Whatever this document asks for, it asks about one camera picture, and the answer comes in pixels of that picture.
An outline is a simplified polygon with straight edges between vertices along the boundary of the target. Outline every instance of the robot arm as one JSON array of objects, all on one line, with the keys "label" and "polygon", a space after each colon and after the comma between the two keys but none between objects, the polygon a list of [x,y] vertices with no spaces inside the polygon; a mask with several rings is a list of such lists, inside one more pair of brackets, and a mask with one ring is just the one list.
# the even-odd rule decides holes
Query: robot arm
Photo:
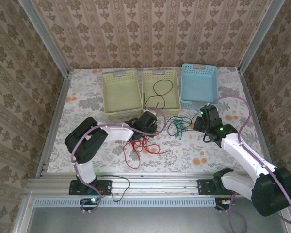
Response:
[{"label": "robot arm", "polygon": [[[128,127],[140,130],[145,133],[155,133],[157,124],[156,116],[151,111],[145,111],[140,118],[135,118],[122,124],[104,125],[93,130],[79,144],[74,157],[76,158],[76,168],[82,179],[90,184],[96,180],[93,169],[93,159],[103,142],[107,141],[131,141],[143,137],[141,133],[134,132]],[[99,125],[92,117],[85,119],[69,136],[65,139],[68,151],[72,153],[82,136],[92,127]]]},{"label": "robot arm", "polygon": [[[232,169],[224,169],[214,176],[214,184],[218,190],[233,190],[252,201],[256,210],[263,216],[269,216],[289,206],[278,185],[274,182],[267,166],[283,185],[291,199],[291,175],[285,168],[276,168],[264,160],[244,141],[238,140],[237,130],[230,124],[223,125],[217,108],[213,105],[201,108],[202,117],[198,117],[194,130],[203,132],[210,142],[215,142],[223,150],[231,154],[248,172],[250,178],[241,176]],[[261,160],[261,165],[241,144]]]}]

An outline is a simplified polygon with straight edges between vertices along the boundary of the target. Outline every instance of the light green basket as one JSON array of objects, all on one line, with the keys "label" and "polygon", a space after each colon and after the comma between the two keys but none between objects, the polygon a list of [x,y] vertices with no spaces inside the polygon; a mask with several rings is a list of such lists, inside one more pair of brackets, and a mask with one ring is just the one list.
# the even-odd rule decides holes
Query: light green basket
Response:
[{"label": "light green basket", "polygon": [[135,70],[102,76],[104,111],[108,119],[138,117],[142,101]]},{"label": "light green basket", "polygon": [[[164,99],[166,105],[162,111],[164,112],[165,116],[167,117],[174,117],[177,116],[181,109],[180,104],[180,95],[179,95],[179,86],[178,86],[178,78],[177,72],[175,70],[147,70],[143,71],[142,73],[142,98],[143,103],[145,103],[150,96],[156,95],[153,86],[159,80],[170,80],[172,81],[173,88],[167,94],[164,95]],[[158,94],[165,94],[167,91],[170,90],[171,84],[169,81],[165,82],[158,82],[155,85],[155,90]],[[160,96],[155,96],[149,98],[146,103],[146,107],[156,107],[159,103],[157,108],[163,107],[163,99]]]}]

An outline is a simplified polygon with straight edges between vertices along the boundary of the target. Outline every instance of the patterned wallpaper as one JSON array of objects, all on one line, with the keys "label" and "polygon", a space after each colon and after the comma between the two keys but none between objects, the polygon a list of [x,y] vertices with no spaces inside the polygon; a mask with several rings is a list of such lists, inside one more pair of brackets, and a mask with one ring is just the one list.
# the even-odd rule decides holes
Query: patterned wallpaper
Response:
[{"label": "patterned wallpaper", "polygon": [[237,66],[270,0],[32,0],[70,69]]},{"label": "patterned wallpaper", "polygon": [[0,233],[34,177],[62,76],[17,0],[0,0]]},{"label": "patterned wallpaper", "polygon": [[273,162],[291,172],[291,0],[286,0],[245,77]]}]

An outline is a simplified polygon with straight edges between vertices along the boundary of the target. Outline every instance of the metal floor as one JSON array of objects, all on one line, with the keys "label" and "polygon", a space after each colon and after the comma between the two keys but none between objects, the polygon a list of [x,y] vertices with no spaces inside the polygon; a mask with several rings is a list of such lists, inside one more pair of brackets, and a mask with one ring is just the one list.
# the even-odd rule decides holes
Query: metal floor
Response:
[{"label": "metal floor", "polygon": [[[247,233],[285,233],[276,216],[262,217],[252,203],[238,198],[234,208],[246,216]],[[232,214],[236,232],[244,224]],[[230,233],[227,214],[206,207],[103,208],[83,214],[79,208],[35,208],[28,233]]]}]

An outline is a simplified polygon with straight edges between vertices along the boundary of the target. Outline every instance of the table surface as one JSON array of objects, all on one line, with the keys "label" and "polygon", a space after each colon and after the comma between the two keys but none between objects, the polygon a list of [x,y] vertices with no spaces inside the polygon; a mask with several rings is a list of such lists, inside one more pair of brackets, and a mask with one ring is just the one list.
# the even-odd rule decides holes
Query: table surface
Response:
[{"label": "table surface", "polygon": [[[141,87],[142,71],[150,68],[138,68],[138,80]],[[177,71],[179,87],[181,68]],[[56,134],[53,150],[48,164],[48,173],[74,172],[70,162],[70,153],[64,144],[65,138],[87,117],[93,117],[100,123],[121,123],[119,120],[108,120],[103,111],[102,75],[127,69],[79,69],[74,70],[66,97],[63,113]],[[243,87],[235,67],[218,68],[219,95],[239,95],[245,98]],[[226,98],[219,101],[219,116],[224,124],[231,124],[236,129],[248,117],[246,105],[238,99]],[[181,109],[179,116],[192,118],[197,110]],[[158,118],[158,129],[163,125],[163,118]],[[252,119],[242,132],[243,139],[261,156],[262,150]],[[167,131],[151,138],[150,142],[160,146],[162,154],[150,154],[142,151],[141,166],[133,170],[124,160],[125,142],[105,142],[95,155],[93,166],[95,172],[209,172],[214,173],[229,167],[235,171],[244,171],[240,164],[215,143],[204,143],[203,134],[186,131],[181,140],[170,137]],[[125,150],[128,161],[137,166],[137,155],[131,145]]]}]

